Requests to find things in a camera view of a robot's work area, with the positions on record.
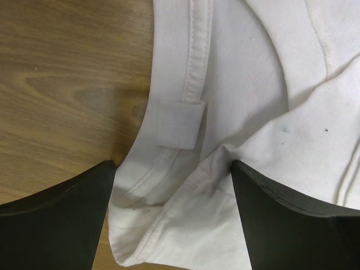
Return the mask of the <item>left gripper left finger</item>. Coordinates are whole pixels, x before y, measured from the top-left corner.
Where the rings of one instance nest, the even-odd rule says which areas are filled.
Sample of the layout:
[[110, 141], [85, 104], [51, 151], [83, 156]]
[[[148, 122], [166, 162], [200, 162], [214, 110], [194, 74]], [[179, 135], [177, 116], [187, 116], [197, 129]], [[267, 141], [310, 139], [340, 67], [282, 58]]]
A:
[[116, 167], [105, 160], [1, 205], [1, 269], [91, 269]]

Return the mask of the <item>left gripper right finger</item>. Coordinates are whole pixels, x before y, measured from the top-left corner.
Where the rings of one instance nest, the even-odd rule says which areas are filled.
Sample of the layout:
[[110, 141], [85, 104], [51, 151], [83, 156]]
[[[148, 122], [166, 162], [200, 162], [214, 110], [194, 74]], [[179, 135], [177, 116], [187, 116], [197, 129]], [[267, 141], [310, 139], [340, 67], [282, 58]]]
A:
[[252, 269], [359, 269], [359, 210], [307, 196], [231, 165]]

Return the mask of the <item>white t shirt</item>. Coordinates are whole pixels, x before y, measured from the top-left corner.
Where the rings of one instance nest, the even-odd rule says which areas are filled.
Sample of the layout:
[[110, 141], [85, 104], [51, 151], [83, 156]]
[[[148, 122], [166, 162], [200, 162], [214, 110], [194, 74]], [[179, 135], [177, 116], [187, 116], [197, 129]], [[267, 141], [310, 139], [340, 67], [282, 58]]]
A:
[[109, 202], [120, 266], [250, 269], [233, 160], [359, 208], [358, 1], [153, 6], [147, 109]]

